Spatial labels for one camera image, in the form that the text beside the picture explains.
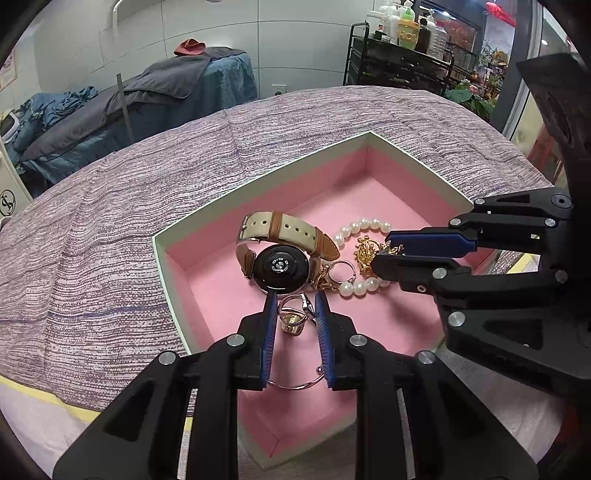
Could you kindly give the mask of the purple knit bed blanket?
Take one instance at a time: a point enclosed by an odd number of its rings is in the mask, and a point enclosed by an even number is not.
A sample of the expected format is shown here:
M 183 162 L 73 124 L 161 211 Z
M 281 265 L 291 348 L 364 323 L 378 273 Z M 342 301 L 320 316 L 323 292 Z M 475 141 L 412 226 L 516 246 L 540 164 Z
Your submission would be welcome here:
M 544 188 L 509 140 L 425 91 L 297 91 L 109 154 L 1 226 L 1 375 L 99 410 L 160 350 L 181 350 L 152 236 L 291 160 L 372 131 L 471 199 Z

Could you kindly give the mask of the gold leaf earring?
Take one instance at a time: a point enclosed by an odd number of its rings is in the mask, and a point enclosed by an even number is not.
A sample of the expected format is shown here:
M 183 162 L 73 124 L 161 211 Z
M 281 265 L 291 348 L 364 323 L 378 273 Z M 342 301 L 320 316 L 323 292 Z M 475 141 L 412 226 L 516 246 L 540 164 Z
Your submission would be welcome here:
M 315 307 L 305 293 L 287 295 L 279 303 L 280 328 L 291 336 L 301 335 L 308 322 L 315 324 Z

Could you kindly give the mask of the gold chain jewelry pile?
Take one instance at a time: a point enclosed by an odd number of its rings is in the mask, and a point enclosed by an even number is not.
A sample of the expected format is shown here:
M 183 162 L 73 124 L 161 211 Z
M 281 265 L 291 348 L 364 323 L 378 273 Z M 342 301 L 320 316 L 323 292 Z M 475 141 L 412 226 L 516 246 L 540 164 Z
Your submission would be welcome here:
M 375 275 L 372 268 L 372 261 L 379 253 L 401 255 L 403 252 L 403 244 L 391 246 L 390 241 L 380 243 L 369 236 L 363 236 L 356 240 L 353 257 L 355 257 L 356 265 L 363 278 L 369 278 Z

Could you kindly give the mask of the red cloth on bed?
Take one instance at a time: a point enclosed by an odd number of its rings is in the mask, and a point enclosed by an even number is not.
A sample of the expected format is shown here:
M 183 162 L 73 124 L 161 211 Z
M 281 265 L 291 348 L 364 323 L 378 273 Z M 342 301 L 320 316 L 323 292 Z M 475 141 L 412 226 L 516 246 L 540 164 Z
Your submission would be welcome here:
M 204 53 L 206 44 L 193 38 L 183 40 L 174 49 L 175 56 L 198 56 Z

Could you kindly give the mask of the beige leather strap watch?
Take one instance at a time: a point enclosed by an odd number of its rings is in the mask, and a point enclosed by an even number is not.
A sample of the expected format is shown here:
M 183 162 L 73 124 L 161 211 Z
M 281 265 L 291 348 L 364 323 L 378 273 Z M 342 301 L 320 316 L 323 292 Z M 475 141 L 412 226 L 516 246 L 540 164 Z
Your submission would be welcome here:
M 339 260 L 341 250 L 301 218 L 259 211 L 243 217 L 235 256 L 246 279 L 263 291 L 286 295 L 314 283 L 322 264 Z

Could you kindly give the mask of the clear plastic bottle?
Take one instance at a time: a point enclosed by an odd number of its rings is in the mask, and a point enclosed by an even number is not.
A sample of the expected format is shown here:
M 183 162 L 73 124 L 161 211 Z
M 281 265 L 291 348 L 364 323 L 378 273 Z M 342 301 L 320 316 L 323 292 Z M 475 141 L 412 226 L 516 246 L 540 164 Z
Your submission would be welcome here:
M 448 42 L 447 31 L 436 23 L 433 16 L 429 16 L 427 22 L 427 28 L 430 31 L 427 54 L 433 58 L 443 60 Z

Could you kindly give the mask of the mint box pink lining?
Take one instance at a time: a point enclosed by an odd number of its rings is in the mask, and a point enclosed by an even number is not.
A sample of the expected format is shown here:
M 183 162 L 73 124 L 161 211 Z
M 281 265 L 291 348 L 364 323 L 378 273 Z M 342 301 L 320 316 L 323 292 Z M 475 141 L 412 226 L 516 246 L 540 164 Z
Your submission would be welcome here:
M 242 317 L 263 307 L 264 294 L 245 278 L 235 254 L 242 219 L 280 211 L 341 239 L 338 262 L 312 263 L 308 295 L 325 287 L 335 312 L 388 349 L 412 354 L 436 345 L 443 332 L 432 301 L 398 286 L 363 290 L 356 240 L 383 240 L 375 222 L 398 230 L 441 227 L 468 212 L 471 201 L 441 175 L 373 132 L 304 155 L 213 200 L 154 236 L 161 284 L 188 353 L 235 332 Z M 315 377 L 321 363 L 311 324 L 297 335 L 276 334 L 271 384 L 238 396 L 238 432 L 253 462 L 290 461 L 353 424 L 356 397 Z

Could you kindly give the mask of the small gold charm cluster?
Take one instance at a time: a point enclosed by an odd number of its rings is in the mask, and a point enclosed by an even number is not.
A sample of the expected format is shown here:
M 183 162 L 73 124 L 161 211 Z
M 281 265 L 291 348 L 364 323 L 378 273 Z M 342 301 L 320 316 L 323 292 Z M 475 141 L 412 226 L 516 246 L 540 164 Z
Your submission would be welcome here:
M 349 269 L 349 274 L 344 278 L 335 278 L 332 271 L 338 267 L 346 266 Z M 356 267 L 346 260 L 312 260 L 311 261 L 311 275 L 308 280 L 311 287 L 318 291 L 329 290 L 339 293 L 342 284 L 356 282 Z

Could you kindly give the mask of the yellow green bottle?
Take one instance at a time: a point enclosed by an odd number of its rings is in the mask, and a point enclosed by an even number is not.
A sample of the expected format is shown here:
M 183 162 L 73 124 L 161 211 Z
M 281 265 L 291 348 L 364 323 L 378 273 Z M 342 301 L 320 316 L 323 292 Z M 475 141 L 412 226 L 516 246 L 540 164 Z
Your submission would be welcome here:
M 411 0 L 404 3 L 403 8 L 399 12 L 399 17 L 397 30 L 398 45 L 409 50 L 414 50 L 419 40 L 421 27 L 415 20 L 416 16 Z

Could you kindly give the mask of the black shelf cart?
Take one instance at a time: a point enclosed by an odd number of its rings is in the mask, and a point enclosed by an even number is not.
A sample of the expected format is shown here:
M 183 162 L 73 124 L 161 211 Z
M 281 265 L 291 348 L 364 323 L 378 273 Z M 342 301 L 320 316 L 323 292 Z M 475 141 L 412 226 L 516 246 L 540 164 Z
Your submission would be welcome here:
M 405 90 L 426 90 L 444 96 L 461 80 L 454 78 L 455 57 L 446 49 L 440 60 L 409 50 L 370 34 L 367 21 L 349 30 L 348 51 L 342 85 L 383 86 Z

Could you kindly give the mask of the white beauty machine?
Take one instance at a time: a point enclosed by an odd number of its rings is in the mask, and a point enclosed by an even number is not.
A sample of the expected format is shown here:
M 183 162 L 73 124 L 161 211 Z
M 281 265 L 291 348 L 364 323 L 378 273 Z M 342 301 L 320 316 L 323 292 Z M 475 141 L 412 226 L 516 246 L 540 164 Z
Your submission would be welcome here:
M 7 143 L 14 138 L 18 127 L 19 121 L 14 112 L 8 111 L 1 121 L 1 219 L 20 213 L 33 201 L 6 150 Z

